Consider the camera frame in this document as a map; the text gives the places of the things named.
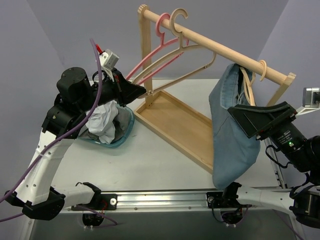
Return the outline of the grey pleated skirt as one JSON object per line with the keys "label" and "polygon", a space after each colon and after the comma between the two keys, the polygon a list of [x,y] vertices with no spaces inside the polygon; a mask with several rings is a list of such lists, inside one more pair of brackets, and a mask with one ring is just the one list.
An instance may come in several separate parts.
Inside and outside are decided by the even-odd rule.
{"label": "grey pleated skirt", "polygon": [[[118,109],[118,115],[113,120],[113,124],[115,126],[115,138],[113,141],[118,140],[119,138],[121,138],[124,135],[125,131],[128,128],[129,119],[130,119],[130,114],[126,110],[121,109],[121,106],[119,106],[117,104],[116,104],[116,107]],[[86,127],[86,125],[82,128],[79,136],[81,136],[82,134],[84,135],[85,138],[92,139],[88,135],[88,128]]]}

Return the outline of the pink plastic hanger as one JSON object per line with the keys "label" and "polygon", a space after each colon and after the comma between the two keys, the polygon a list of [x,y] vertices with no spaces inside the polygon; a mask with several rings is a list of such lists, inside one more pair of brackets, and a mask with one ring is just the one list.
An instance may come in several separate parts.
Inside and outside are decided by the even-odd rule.
{"label": "pink plastic hanger", "polygon": [[144,64],[148,63],[154,55],[160,52],[162,49],[179,42],[180,47],[173,50],[172,52],[164,55],[163,57],[159,58],[157,61],[151,63],[147,68],[142,70],[132,81],[133,84],[141,85],[142,83],[146,82],[147,80],[151,79],[154,75],[164,69],[166,66],[170,65],[173,61],[178,59],[183,53],[183,43],[184,40],[180,37],[176,37],[165,41],[165,32],[160,31],[160,26],[163,20],[170,20],[171,15],[169,13],[162,13],[159,19],[156,21],[155,24],[155,33],[158,36],[160,42],[159,45],[154,48],[150,53],[143,57],[143,59],[129,72],[129,74],[125,77],[129,80]]}

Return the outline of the white garment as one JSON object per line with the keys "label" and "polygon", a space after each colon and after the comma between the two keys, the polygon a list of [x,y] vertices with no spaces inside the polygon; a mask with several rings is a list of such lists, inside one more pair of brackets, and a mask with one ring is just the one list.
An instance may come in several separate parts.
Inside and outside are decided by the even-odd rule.
{"label": "white garment", "polygon": [[118,113],[115,101],[96,107],[85,124],[88,136],[103,144],[110,144],[115,139],[116,128],[113,121]]}

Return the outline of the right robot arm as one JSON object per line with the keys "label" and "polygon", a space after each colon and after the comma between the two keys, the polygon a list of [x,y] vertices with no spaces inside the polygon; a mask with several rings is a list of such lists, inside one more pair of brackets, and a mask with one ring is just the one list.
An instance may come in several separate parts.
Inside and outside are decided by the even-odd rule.
{"label": "right robot arm", "polygon": [[269,140],[266,155],[280,169],[294,170],[297,180],[282,191],[249,187],[233,182],[222,193],[227,206],[263,207],[293,216],[301,225],[320,227],[320,137],[307,138],[293,121],[320,108],[287,102],[274,106],[236,105],[228,112],[245,135]]}

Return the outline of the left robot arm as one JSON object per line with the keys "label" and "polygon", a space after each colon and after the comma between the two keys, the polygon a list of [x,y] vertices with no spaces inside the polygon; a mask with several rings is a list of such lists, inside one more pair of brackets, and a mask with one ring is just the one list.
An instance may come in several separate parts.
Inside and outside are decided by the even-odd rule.
{"label": "left robot arm", "polygon": [[85,206],[95,210],[101,203],[101,190],[89,182],[67,189],[52,187],[57,169],[87,120],[87,112],[113,100],[126,106],[147,91],[126,80],[113,68],[110,75],[90,84],[81,67],[65,70],[58,80],[54,105],[41,126],[38,146],[18,186],[8,190],[4,199],[22,209],[30,219],[49,221],[62,209]]}

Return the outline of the beige hanger of white garment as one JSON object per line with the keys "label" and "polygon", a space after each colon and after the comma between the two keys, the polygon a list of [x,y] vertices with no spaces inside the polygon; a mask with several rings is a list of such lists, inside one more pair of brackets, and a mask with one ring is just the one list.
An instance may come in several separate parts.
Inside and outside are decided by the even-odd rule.
{"label": "beige hanger of white garment", "polygon": [[[184,45],[184,38],[183,38],[183,32],[179,31],[176,29],[175,27],[175,20],[176,17],[178,15],[182,15],[185,19],[188,18],[188,13],[184,8],[177,8],[175,9],[172,14],[170,15],[170,17],[168,18],[169,20],[169,29],[171,31],[171,33],[173,35],[175,35],[177,37],[177,40],[179,42],[179,47],[169,53],[167,53],[166,55],[162,56],[161,58],[159,58],[158,60],[156,60],[155,62],[153,62],[151,65],[149,65],[145,70],[143,70],[140,74],[138,74],[135,78],[134,78],[134,82],[136,83],[139,80],[139,84],[145,83],[147,80],[149,80],[150,78],[152,78],[156,73],[158,73],[160,70],[162,70],[164,67],[166,67],[167,65],[169,65],[170,63],[172,63],[174,61],[174,59],[177,59],[178,57],[180,57],[183,53],[190,51],[190,50],[195,50],[195,49],[201,49],[204,48],[202,45],[199,44],[193,44],[193,45]],[[184,81],[185,79],[207,69],[208,67],[210,67],[216,60],[217,57],[217,53],[213,52],[213,58],[212,60],[208,63],[205,64],[203,66],[201,66],[200,68],[197,68],[196,70],[189,72],[175,80],[172,80],[166,84],[163,84],[155,89],[152,90],[147,90],[146,93],[144,93],[143,95],[139,96],[139,99],[142,98],[146,98],[149,97],[157,92],[160,92],[166,88],[169,88],[179,82]]]}

